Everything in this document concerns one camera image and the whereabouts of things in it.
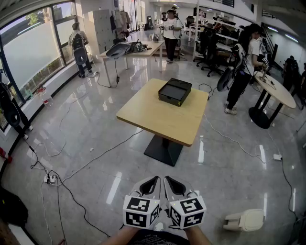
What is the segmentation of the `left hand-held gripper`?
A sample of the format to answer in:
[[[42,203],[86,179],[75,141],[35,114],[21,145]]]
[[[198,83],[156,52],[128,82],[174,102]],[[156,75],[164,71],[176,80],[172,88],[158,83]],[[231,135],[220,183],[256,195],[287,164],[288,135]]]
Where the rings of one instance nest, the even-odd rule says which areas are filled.
[[[148,177],[133,186],[125,196],[123,223],[126,226],[149,229],[160,213],[161,178]]]

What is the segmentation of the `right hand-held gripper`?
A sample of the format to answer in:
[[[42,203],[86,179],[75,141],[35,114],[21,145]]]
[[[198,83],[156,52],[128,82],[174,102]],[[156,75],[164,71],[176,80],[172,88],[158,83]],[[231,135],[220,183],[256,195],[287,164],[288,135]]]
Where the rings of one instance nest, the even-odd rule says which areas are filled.
[[[172,176],[164,177],[165,196],[169,202],[168,216],[173,222],[171,228],[186,229],[201,225],[207,212],[199,191],[187,181]],[[186,197],[175,200],[175,193],[188,193]]]

